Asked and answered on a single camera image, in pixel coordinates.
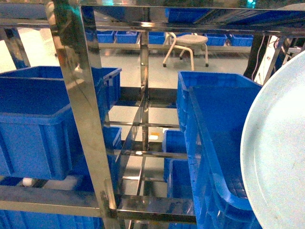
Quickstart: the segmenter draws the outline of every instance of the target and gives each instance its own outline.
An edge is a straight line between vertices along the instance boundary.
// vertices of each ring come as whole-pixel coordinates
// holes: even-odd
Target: gray floor
[[[41,33],[41,37],[37,36],[38,31],[30,29],[20,30],[20,36],[23,40],[26,51],[29,53],[29,60],[32,66],[37,65],[58,65],[58,60],[54,57],[54,47],[50,42],[50,34],[48,31]],[[4,42],[0,42],[0,72],[15,69],[6,49]],[[178,53],[172,53],[167,61],[167,67],[163,68],[162,62],[166,52],[151,51],[149,57],[149,87],[156,88],[177,88],[177,72],[190,71],[190,58],[187,54],[183,56],[183,60],[179,59]],[[140,55],[139,51],[127,50],[101,50],[101,61],[104,67],[120,67],[121,86],[140,87]],[[209,53],[209,67],[206,68],[203,56],[196,56],[194,65],[196,71],[201,72],[220,72],[220,73],[240,73],[243,74],[248,61],[247,54],[238,53]],[[136,107],[115,106],[110,112],[110,120],[132,122],[137,111]],[[175,109],[149,109],[150,123],[178,124],[178,117]],[[150,135],[158,136],[155,141],[163,140],[163,128],[150,128]],[[125,139],[129,127],[123,126],[122,139]],[[141,141],[142,135],[138,134],[137,139]],[[126,170],[127,176],[138,176],[141,166],[140,157],[130,157]],[[163,159],[148,158],[145,164],[145,176],[147,177],[163,177]],[[136,181],[126,181],[126,194],[134,195],[136,192]],[[153,194],[165,197],[166,183],[146,184],[146,188],[152,188]],[[161,227],[161,224],[153,223],[151,227]]]

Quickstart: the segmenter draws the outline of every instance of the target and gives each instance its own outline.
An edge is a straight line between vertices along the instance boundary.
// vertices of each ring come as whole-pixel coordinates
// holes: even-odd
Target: stool leg
[[[175,44],[173,43],[173,44],[171,45],[171,47],[170,47],[170,49],[169,49],[169,51],[168,51],[168,53],[167,53],[167,55],[166,55],[164,61],[163,61],[163,67],[166,67],[166,60],[167,60],[167,58],[170,56],[170,54],[171,54],[171,52],[172,52],[174,46],[175,46]]]
[[[208,62],[208,46],[206,44],[205,45],[205,66],[208,67],[209,66],[209,62]]]
[[[185,52],[185,50],[182,50],[182,51],[181,51],[180,56],[179,56],[180,60],[182,60],[182,56],[183,56],[183,53],[184,53],[184,52]]]

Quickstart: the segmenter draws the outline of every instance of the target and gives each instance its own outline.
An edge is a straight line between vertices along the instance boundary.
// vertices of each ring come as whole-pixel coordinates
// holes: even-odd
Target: metal shelf
[[[49,190],[33,187],[0,187],[0,205],[2,209],[22,210],[45,213],[59,213],[102,217],[106,229],[124,228],[123,219],[154,220],[166,222],[195,223],[193,202],[188,199],[157,198],[145,196],[127,196],[121,190],[113,190],[107,153],[120,158],[119,179],[138,180],[137,194],[142,181],[160,180],[143,177],[145,159],[152,157],[185,158],[181,154],[150,151],[160,148],[149,143],[148,128],[151,126],[177,128],[176,125],[150,124],[149,107],[175,108],[173,89],[148,88],[149,49],[168,49],[148,44],[149,31],[201,31],[215,33],[250,33],[281,36],[305,36],[304,18],[301,11],[294,11],[300,17],[287,16],[284,10],[278,10],[282,18],[265,21],[253,21],[250,25],[239,23],[241,20],[256,18],[264,13],[274,12],[277,7],[286,6],[283,1],[267,1],[261,4],[263,10],[246,9],[237,0],[176,0],[157,1],[109,1],[84,0],[10,0],[0,2],[0,38],[4,39],[17,68],[29,66],[22,42],[16,27],[49,27],[67,87],[73,114],[79,130],[82,147],[90,171],[95,193]],[[194,23],[170,23],[163,16],[165,7],[203,7],[209,8],[208,14]],[[142,31],[140,44],[98,44],[97,29]],[[94,34],[92,42],[86,40],[85,31]],[[141,88],[122,88],[119,105],[137,106],[138,111],[133,123],[110,122],[106,114],[101,124],[93,85],[91,68],[102,68],[100,48],[139,49],[141,58]],[[224,49],[223,52],[249,52],[250,48],[211,47],[210,51]],[[274,56],[274,62],[281,45]],[[121,151],[105,148],[102,125],[130,125],[130,131]],[[143,142],[135,141],[139,127],[142,127]],[[129,156],[141,156],[142,168],[138,177],[125,177]]]

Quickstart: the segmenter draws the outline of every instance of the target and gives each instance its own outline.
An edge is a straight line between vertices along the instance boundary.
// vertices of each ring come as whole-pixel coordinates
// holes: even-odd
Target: blue bin
[[[63,180],[82,154],[62,80],[0,78],[0,175]]]
[[[97,40],[99,43],[113,43],[114,31],[97,31]]]
[[[14,177],[6,178],[0,185],[15,186],[15,180]],[[80,187],[73,190],[83,191],[83,187],[88,186],[91,184],[84,180]],[[100,229],[102,225],[102,219],[95,217],[0,210],[1,229]]]
[[[216,229],[260,229],[247,199],[240,142],[251,87],[192,87],[185,139],[197,224]]]
[[[167,197],[192,199],[192,187],[187,160],[170,159]],[[196,225],[170,223],[169,229],[197,229]]]
[[[110,135],[104,134],[104,140],[106,147],[110,147],[112,145],[113,149],[122,149],[122,128],[117,126],[112,126],[110,128]],[[116,155],[107,155],[108,163],[110,167],[111,177],[112,177],[112,185],[116,190],[117,188],[117,179],[118,179],[118,171],[119,169],[116,167]],[[90,178],[89,169],[86,163],[85,155],[82,155],[77,164],[73,167],[73,170],[69,173],[70,175],[84,175],[87,178]]]
[[[166,130],[164,132],[162,151],[167,153],[186,153],[185,139],[183,132],[179,130]],[[167,182],[169,176],[169,164],[172,159],[164,159],[164,181]]]
[[[92,42],[93,38],[94,38],[93,32],[86,31],[85,34],[86,34],[87,41]]]
[[[110,110],[121,96],[121,68],[92,69],[98,104],[103,105],[103,87],[106,86],[107,107]],[[61,68],[55,66],[30,67],[0,74],[0,77],[63,79]]]
[[[164,32],[149,32],[149,44],[163,44],[164,41]]]
[[[165,16],[169,23],[194,23],[208,12],[209,9],[166,8]]]
[[[251,47],[253,42],[252,35],[234,35],[230,34],[228,39],[232,46],[246,46]]]
[[[136,44],[138,40],[138,32],[134,31],[117,31],[115,33],[117,43]]]
[[[225,34],[205,33],[204,36],[208,38],[206,45],[211,46],[224,46],[227,40],[227,36]]]
[[[180,130],[185,131],[189,88],[192,86],[261,88],[248,78],[233,73],[178,72],[177,112]]]

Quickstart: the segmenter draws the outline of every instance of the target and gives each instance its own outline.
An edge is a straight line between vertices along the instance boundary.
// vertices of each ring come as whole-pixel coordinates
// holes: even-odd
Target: metal rod
[[[175,158],[175,159],[187,159],[187,154],[184,153],[164,153],[154,151],[137,151],[137,150],[114,150],[115,155],[125,156],[147,156],[147,157],[159,157],[159,158]]]
[[[123,176],[124,180],[139,180],[140,177],[128,177],[128,176]],[[149,182],[164,182],[162,179],[154,178],[154,177],[142,177],[143,181],[149,181]]]
[[[130,122],[121,122],[121,121],[110,121],[111,125],[138,125],[138,126],[147,126],[147,127],[160,127],[160,128],[173,128],[179,129],[177,124],[160,124],[160,123],[130,123]]]
[[[0,206],[4,210],[101,216],[96,196],[91,192],[0,186]]]
[[[148,18],[148,12],[146,8],[143,11],[144,18]],[[148,117],[148,101],[149,101],[149,91],[148,91],[148,32],[141,32],[140,36],[140,64],[141,64],[141,95],[144,96],[146,103],[143,110],[142,124],[147,124],[149,122]],[[143,140],[143,150],[149,150],[148,141],[148,127],[142,127],[142,140]]]
[[[118,229],[118,219],[112,218],[117,206],[93,80],[102,67],[93,9],[62,0],[45,0],[45,9],[104,226]],[[85,31],[94,35],[93,42],[86,42]]]
[[[30,67],[30,61],[24,50],[17,28],[0,28],[0,40],[4,40],[16,69]]]
[[[146,100],[143,96],[140,106],[137,110],[137,113],[134,116],[134,119],[133,119],[134,123],[139,123],[142,120],[143,110],[144,110],[144,107],[146,106],[145,103],[146,103]],[[129,156],[130,156],[130,154],[126,154],[124,152],[129,151],[130,149],[133,149],[138,130],[139,130],[138,125],[132,125],[132,127],[130,128],[130,130],[128,132],[126,140],[122,146],[122,150],[120,151],[119,156],[116,159],[116,163],[119,164],[119,175],[118,175],[119,184],[122,183],[122,177],[124,175],[124,172],[125,172],[128,160],[129,160]]]
[[[149,44],[149,50],[163,50],[168,51],[170,45]],[[125,44],[125,43],[99,43],[100,49],[126,49],[126,50],[140,50],[139,44]],[[209,52],[238,52],[250,53],[251,47],[242,46],[209,46]]]
[[[191,199],[123,195],[117,214],[123,219],[196,223]]]

